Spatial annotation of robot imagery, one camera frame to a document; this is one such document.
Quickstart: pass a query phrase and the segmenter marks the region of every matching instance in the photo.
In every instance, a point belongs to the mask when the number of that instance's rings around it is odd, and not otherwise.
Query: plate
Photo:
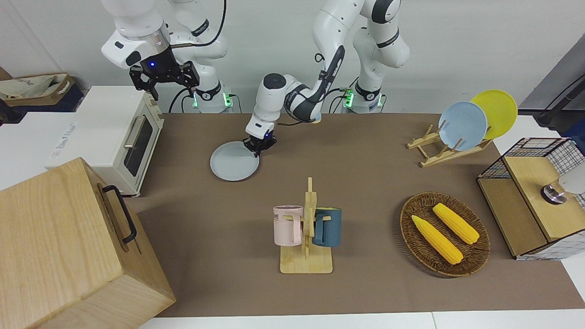
[[[209,160],[211,171],[227,181],[239,181],[250,177],[260,163],[259,157],[248,150],[243,142],[228,142],[218,147]]]
[[[451,149],[460,138],[463,141],[455,150],[465,151],[473,149],[481,143],[487,130],[487,118],[479,106],[472,102],[457,102],[451,105],[439,119],[439,136],[445,145]]]
[[[473,245],[463,242],[433,212],[433,207],[442,203],[460,215],[478,233],[479,239]],[[463,260],[451,265],[425,240],[414,225],[411,216],[416,215],[431,223],[451,241],[463,254]],[[437,192],[424,192],[411,197],[400,212],[400,230],[408,249],[426,267],[445,276],[458,277],[479,271],[490,257],[490,238],[479,217],[463,202]]]
[[[486,139],[494,139],[507,133],[518,116],[516,101],[503,90],[486,90],[473,97],[472,102],[477,104],[486,114],[487,125],[490,130],[486,132]]]

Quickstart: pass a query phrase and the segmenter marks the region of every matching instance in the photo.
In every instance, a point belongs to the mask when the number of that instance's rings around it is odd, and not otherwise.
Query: table
[[[217,146],[243,137],[247,115],[166,118],[144,196],[128,201],[179,300],[163,317],[583,307],[560,262],[512,260],[475,182],[498,157],[494,147],[417,166],[420,154],[404,144],[437,115],[324,115],[319,125],[279,127],[279,142],[263,154],[259,171],[240,183],[217,179],[208,161]],[[319,205],[344,209],[342,245],[333,250],[333,274],[285,276],[278,273],[270,211],[301,204],[307,176]],[[460,199],[483,219],[492,255],[475,275],[440,279],[400,250],[400,208],[429,190]],[[306,294],[319,298],[303,304]]]

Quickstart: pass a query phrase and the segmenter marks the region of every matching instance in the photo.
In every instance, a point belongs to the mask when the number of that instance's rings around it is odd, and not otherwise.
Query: pink mug
[[[279,246],[297,246],[302,243],[300,205],[277,205],[274,213],[274,243]]]

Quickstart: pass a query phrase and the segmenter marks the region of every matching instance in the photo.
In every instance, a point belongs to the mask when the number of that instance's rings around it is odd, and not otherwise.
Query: dark blue mug
[[[317,246],[336,247],[341,243],[341,209],[317,207],[315,210],[315,236]]]

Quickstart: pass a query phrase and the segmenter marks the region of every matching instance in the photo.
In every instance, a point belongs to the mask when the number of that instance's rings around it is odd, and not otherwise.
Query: wicker tray
[[[432,207],[443,203],[466,220],[479,233],[479,239],[473,245],[463,242],[433,213]],[[463,260],[457,265],[449,264],[425,240],[412,222],[412,215],[417,215],[430,222],[463,253]],[[408,249],[426,267],[442,275],[458,277],[473,274],[480,270],[490,256],[490,239],[479,217],[461,201],[446,194],[425,192],[411,197],[400,212],[400,230]]]

